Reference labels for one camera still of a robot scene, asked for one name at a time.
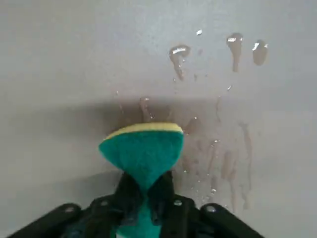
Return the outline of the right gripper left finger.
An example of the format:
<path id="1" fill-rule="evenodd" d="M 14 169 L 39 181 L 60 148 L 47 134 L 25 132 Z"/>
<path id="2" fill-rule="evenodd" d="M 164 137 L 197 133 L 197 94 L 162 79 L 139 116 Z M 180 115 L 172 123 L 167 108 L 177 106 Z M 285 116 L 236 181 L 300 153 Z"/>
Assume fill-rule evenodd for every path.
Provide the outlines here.
<path id="1" fill-rule="evenodd" d="M 10 234 L 11 238 L 113 238 L 118 227 L 135 224 L 144 196 L 136 181 L 123 173 L 113 194 L 89 207 L 65 203 Z"/>

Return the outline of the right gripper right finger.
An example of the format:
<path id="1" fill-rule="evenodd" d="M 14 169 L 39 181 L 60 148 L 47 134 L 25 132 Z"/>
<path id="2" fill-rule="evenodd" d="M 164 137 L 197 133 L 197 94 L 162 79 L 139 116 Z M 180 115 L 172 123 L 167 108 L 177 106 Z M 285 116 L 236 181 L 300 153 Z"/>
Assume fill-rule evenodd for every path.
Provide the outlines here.
<path id="1" fill-rule="evenodd" d="M 160 238 L 262 238 L 263 236 L 217 203 L 198 209 L 193 199 L 174 192 L 171 171 L 148 191 L 152 223 Z"/>

